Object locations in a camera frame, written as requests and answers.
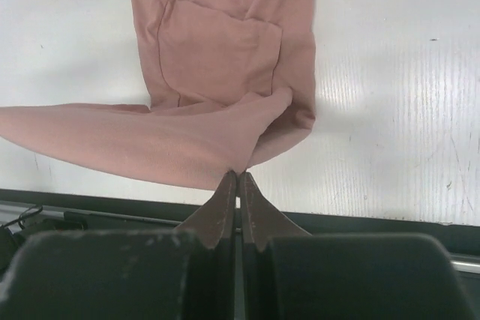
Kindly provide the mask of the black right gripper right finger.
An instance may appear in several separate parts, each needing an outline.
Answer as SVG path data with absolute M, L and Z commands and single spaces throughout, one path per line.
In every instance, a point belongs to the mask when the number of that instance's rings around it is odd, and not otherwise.
M 238 180 L 248 319 L 474 319 L 450 255 L 414 232 L 313 235 Z

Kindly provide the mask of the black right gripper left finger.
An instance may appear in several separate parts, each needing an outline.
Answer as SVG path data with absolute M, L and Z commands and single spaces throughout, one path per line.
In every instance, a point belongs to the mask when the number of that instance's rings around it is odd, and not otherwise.
M 1 280 L 3 319 L 232 319 L 235 173 L 172 230 L 43 232 Z

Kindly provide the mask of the pink printed t-shirt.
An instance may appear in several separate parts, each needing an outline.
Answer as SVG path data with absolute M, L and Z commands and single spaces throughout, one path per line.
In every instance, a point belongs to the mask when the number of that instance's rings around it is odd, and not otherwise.
M 315 121 L 315 0 L 131 0 L 149 105 L 1 109 L 1 136 L 89 169 L 216 188 Z

